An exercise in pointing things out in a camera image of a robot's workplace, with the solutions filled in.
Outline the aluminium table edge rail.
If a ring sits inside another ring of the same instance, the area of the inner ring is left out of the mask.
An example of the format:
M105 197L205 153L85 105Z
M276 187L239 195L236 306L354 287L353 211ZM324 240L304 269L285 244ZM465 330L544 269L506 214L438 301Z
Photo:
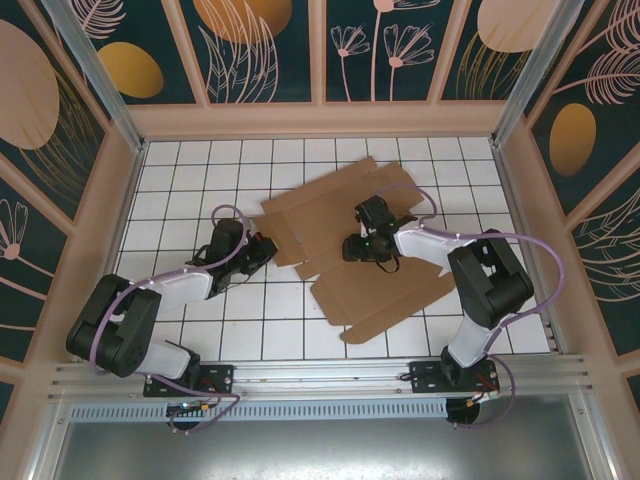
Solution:
M543 243L544 240L541 234L531 232L523 200L518 192L516 179L511 172L506 154L502 148L497 152L494 152L491 148L491 152L496 163L515 232L524 236L535 237ZM550 252L551 246L545 248L531 240L518 240L518 245L523 255L526 270L534 285L535 304L532 309L537 308L537 311L509 323L504 329L509 335L522 333L525 331L524 325L531 323L530 318L537 319L544 333L544 344L548 347L549 353L566 354L568 347L559 324L559 312L555 304L565 283L565 267L558 265L556 260L557 253Z
M78 266L75 312L98 280L114 271L145 151L112 135L100 148L79 209L74 235Z

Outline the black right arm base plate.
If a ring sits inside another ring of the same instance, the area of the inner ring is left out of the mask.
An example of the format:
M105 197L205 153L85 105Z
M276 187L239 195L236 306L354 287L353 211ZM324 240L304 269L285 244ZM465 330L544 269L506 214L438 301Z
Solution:
M456 384L442 371L439 360L411 362L406 375L414 393L471 396L500 389L496 366L491 360L463 369Z

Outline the aluminium frame rail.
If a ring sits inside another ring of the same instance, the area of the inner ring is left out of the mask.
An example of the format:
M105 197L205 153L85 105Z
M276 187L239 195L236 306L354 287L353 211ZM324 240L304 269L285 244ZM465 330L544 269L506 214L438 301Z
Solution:
M320 361L239 361L232 392L254 400L329 400L408 397L410 384L399 376L409 358L339 359ZM508 393L509 369L519 395L573 394L593 388L586 364L578 355L499 355L499 383ZM50 400L142 400L145 377L97 376L86 363L56 367L45 392Z

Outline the brown cardboard box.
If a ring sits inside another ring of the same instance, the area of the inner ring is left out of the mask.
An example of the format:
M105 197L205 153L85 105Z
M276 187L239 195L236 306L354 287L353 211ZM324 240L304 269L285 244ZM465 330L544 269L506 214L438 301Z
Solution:
M355 208L374 194L396 215L423 200L399 162L379 166L367 157L263 201L254 219L277 246L275 263L313 282L313 298L331 325L345 327L347 344L376 337L454 289L451 274L419 259L343 260L343 241L359 230Z

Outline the grey metal sheet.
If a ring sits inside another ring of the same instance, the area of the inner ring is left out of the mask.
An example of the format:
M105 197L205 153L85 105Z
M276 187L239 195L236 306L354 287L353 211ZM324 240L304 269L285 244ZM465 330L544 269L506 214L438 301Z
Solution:
M59 404L28 480L619 480L582 398L524 396L485 429L411 414L268 419L181 436L141 403Z

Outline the aluminium corner post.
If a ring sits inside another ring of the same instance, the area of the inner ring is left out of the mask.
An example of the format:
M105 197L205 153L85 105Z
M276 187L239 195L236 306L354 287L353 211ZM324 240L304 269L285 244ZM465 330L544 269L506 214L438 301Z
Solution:
M92 43L93 40L107 40L125 19L124 0L39 1L120 133L133 151L140 153L142 137Z
M489 144L494 152L500 150L509 139L536 89L553 71L554 61L561 57L559 52L567 43L571 30L581 25L581 13L589 12L594 2L595 0L558 0L549 19L543 24L544 29L535 41L524 68L517 76L491 133Z

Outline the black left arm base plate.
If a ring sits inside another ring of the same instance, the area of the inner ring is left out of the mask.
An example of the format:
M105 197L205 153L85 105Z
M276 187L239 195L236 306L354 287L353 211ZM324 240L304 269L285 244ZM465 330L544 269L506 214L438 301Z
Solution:
M190 368L180 378L170 379L170 382L210 397L214 393L229 394L232 391L233 380L232 365L214 364ZM142 394L145 398L189 396L189 393L155 378L144 384Z

